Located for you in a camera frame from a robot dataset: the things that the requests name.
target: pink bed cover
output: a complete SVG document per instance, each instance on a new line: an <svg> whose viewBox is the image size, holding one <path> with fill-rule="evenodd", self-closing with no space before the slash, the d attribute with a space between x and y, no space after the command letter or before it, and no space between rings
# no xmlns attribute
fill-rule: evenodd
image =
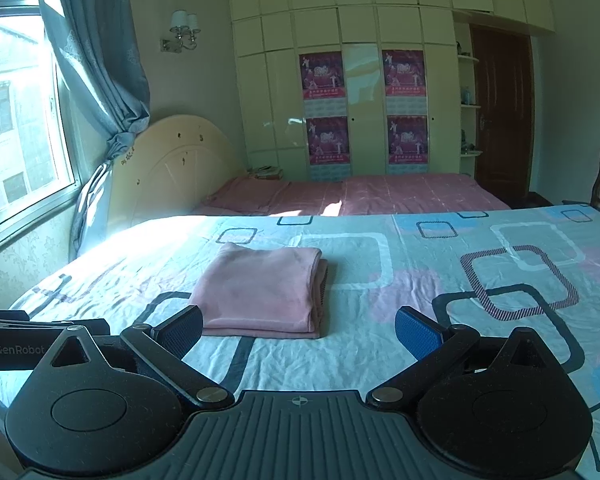
<svg viewBox="0 0 600 480"><path fill-rule="evenodd" d="M344 216L509 209L462 174L354 176L344 182L237 178L194 214L207 216Z"/></svg>

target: poster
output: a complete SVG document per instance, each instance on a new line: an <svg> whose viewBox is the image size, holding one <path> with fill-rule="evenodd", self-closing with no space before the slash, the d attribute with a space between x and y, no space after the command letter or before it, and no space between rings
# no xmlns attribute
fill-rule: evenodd
<svg viewBox="0 0 600 480"><path fill-rule="evenodd" d="M382 62L387 96L427 95L423 51L383 50Z"/></svg>
<svg viewBox="0 0 600 480"><path fill-rule="evenodd" d="M429 155L426 116L388 116L389 164L426 164Z"/></svg>
<svg viewBox="0 0 600 480"><path fill-rule="evenodd" d="M300 72L305 100L341 98L346 95L341 52L301 54Z"/></svg>
<svg viewBox="0 0 600 480"><path fill-rule="evenodd" d="M349 164L346 117L307 119L310 164Z"/></svg>

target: triangular cutout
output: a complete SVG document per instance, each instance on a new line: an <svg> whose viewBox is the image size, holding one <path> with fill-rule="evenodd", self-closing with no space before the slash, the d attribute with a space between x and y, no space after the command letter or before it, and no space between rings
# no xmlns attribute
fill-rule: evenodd
<svg viewBox="0 0 600 480"><path fill-rule="evenodd" d="M89 358L85 354L80 340L76 336L72 336L64 341L62 348L51 365L54 368L61 368L63 366L81 365L88 362Z"/></svg>
<svg viewBox="0 0 600 480"><path fill-rule="evenodd" d="M546 364L531 341L522 340L511 358L511 364L546 368Z"/></svg>

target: window sill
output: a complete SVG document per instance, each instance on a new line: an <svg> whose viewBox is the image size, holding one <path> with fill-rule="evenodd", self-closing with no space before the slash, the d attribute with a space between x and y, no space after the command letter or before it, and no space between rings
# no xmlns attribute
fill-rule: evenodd
<svg viewBox="0 0 600 480"><path fill-rule="evenodd" d="M5 220L0 224L0 250L51 217L74 206L79 194L79 184L71 184Z"/></svg>

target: brown wooden door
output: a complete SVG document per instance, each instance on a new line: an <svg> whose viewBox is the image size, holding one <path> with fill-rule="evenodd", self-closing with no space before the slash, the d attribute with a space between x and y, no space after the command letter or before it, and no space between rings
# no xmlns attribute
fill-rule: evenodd
<svg viewBox="0 0 600 480"><path fill-rule="evenodd" d="M477 103L475 179L510 207L524 206L529 189L534 86L528 36L471 27Z"/></svg>

